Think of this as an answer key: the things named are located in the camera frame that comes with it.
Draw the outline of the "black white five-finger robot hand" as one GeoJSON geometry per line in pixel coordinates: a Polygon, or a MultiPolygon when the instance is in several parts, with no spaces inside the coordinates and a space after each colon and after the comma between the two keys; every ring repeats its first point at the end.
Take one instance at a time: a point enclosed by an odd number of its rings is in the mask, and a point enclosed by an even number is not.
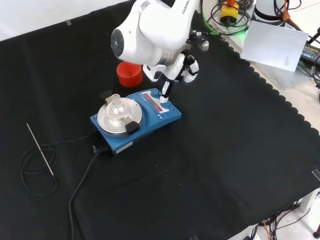
{"type": "Polygon", "coordinates": [[[169,99],[169,94],[175,82],[191,83],[199,73],[200,67],[196,58],[188,55],[187,50],[183,50],[178,54],[175,62],[168,66],[163,72],[164,85],[160,94],[160,102],[166,104],[169,99]]]}

